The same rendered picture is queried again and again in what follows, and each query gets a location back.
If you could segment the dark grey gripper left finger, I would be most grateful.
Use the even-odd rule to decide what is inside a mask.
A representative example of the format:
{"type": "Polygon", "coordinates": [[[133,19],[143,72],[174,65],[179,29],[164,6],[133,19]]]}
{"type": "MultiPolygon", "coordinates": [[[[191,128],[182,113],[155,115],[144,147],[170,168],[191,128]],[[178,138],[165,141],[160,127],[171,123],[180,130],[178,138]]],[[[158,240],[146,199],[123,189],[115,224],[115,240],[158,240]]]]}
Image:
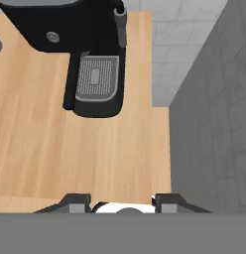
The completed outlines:
{"type": "Polygon", "coordinates": [[[89,213],[90,193],[67,193],[58,203],[37,210],[37,213],[89,213]]]}

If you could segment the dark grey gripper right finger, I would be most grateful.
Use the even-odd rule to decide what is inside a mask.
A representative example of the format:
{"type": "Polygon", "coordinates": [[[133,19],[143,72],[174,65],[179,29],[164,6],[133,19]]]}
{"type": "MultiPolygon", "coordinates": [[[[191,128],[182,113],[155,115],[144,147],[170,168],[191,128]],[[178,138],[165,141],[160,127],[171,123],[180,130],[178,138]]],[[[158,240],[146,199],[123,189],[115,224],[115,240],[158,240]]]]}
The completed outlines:
{"type": "Polygon", "coordinates": [[[209,210],[188,203],[179,193],[155,194],[155,213],[179,212],[209,213],[209,210]]]}

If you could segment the white and black round object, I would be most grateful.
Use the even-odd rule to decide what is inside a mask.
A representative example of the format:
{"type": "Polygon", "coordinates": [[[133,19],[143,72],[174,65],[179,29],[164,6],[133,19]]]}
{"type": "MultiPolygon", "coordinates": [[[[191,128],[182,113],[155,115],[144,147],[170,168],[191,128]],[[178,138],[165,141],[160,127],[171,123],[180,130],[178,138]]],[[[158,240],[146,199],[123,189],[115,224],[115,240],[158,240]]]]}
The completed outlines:
{"type": "Polygon", "coordinates": [[[155,208],[151,204],[100,201],[91,211],[94,213],[119,213],[122,211],[154,213],[155,208]]]}

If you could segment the black coffee machine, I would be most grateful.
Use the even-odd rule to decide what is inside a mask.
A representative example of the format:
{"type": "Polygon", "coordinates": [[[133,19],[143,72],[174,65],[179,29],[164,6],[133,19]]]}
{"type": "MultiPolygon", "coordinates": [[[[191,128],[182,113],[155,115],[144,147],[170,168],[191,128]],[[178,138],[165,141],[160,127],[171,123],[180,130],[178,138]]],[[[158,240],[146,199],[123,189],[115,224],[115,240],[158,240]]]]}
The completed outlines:
{"type": "Polygon", "coordinates": [[[0,0],[0,9],[35,50],[69,54],[64,109],[86,118],[120,112],[127,48],[122,0],[0,0]]]}

